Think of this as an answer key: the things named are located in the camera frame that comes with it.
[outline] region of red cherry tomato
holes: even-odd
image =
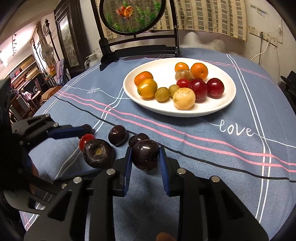
[[[79,149],[82,150],[85,143],[87,143],[90,140],[94,140],[95,137],[92,134],[85,134],[83,137],[81,137],[80,141],[79,141]]]
[[[177,85],[180,88],[188,88],[189,83],[190,83],[190,81],[187,79],[180,79],[177,81]]]
[[[217,78],[212,78],[207,82],[207,92],[210,96],[220,98],[224,93],[224,84]]]
[[[195,93],[195,101],[202,101],[207,97],[207,84],[200,78],[193,79],[188,88]]]

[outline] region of black stripe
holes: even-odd
[[[61,98],[59,98],[59,97],[57,97],[57,96],[55,96],[55,95],[53,95],[53,96],[54,96],[55,98],[61,100],[61,101],[64,101],[64,102],[69,103],[70,105],[74,106],[75,108],[77,108],[77,109],[79,109],[79,110],[81,110],[81,111],[84,111],[84,112],[86,112],[86,113],[89,113],[90,115],[92,115],[92,116],[95,117],[96,119],[99,119],[99,120],[101,120],[101,121],[103,121],[103,122],[106,122],[106,123],[108,123],[109,125],[112,125],[112,126],[115,126],[115,125],[116,125],[116,124],[114,124],[114,123],[112,123],[112,122],[110,122],[110,121],[104,120],[104,119],[102,119],[102,118],[100,118],[100,117],[94,115],[94,114],[91,113],[90,111],[87,111],[87,110],[84,110],[84,109],[81,109],[81,108],[77,107],[76,105],[72,104],[72,103],[69,102],[69,101],[62,100]],[[133,134],[133,135],[136,135],[136,134],[137,134],[137,133],[134,133],[134,132],[129,131],[129,130],[128,130],[128,133],[131,133],[131,134]],[[209,165],[215,166],[215,167],[219,167],[219,168],[223,168],[223,169],[227,169],[227,170],[231,170],[231,171],[235,171],[235,172],[246,173],[246,174],[249,174],[249,175],[251,175],[251,176],[253,176],[253,177],[262,178],[262,179],[268,179],[268,180],[288,180],[288,181],[291,182],[291,183],[296,183],[296,180],[290,180],[288,177],[264,177],[264,176],[260,176],[260,175],[257,175],[257,174],[254,174],[254,173],[251,173],[251,172],[246,171],[246,170],[244,170],[244,169],[239,169],[239,168],[234,168],[234,167],[223,166],[223,165],[220,165],[220,164],[217,164],[217,163],[211,162],[211,161],[206,161],[206,160],[203,160],[203,159],[200,159],[200,158],[196,158],[196,157],[193,157],[193,156],[190,156],[190,155],[186,155],[186,154],[184,154],[183,152],[180,152],[180,151],[174,150],[174,149],[172,149],[172,148],[169,148],[169,147],[167,147],[167,146],[165,146],[165,145],[163,145],[163,144],[161,144],[161,143],[159,143],[159,142],[157,142],[157,143],[158,143],[159,145],[163,146],[165,149],[167,149],[167,150],[169,150],[169,151],[172,151],[172,152],[174,152],[174,153],[180,154],[180,155],[182,155],[182,156],[184,156],[184,157],[187,157],[187,158],[189,158],[189,159],[196,160],[196,161],[200,161],[200,162],[203,162],[203,163],[206,163],[206,164],[209,164]]]

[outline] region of metal screw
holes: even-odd
[[[218,182],[220,181],[220,178],[217,177],[217,176],[212,176],[212,177],[211,177],[211,180],[212,180],[212,182],[214,182],[214,183],[218,183]]]
[[[66,183],[62,183],[61,188],[64,189],[67,186]]]
[[[112,169],[112,168],[110,168],[110,169],[108,169],[108,170],[106,171],[106,173],[107,173],[108,175],[113,175],[113,174],[115,174],[115,170]]]
[[[178,170],[177,170],[177,173],[179,173],[179,174],[185,174],[186,173],[186,170],[184,169],[184,168],[179,168]]]
[[[81,181],[82,181],[82,178],[81,178],[81,177],[75,177],[75,178],[73,179],[73,182],[74,182],[74,183],[81,183]]]

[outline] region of goldfish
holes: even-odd
[[[117,14],[127,21],[129,20],[129,17],[132,16],[133,13],[133,7],[132,6],[121,6],[120,8],[116,9]]]

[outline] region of orange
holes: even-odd
[[[145,79],[153,79],[153,75],[148,71],[141,72],[135,77],[134,83],[136,86],[139,86]]]
[[[201,78],[202,80],[205,80],[209,73],[207,67],[202,63],[195,63],[192,65],[190,71],[194,75],[194,78]]]
[[[183,62],[179,62],[175,65],[175,72],[179,70],[189,70],[189,66]]]

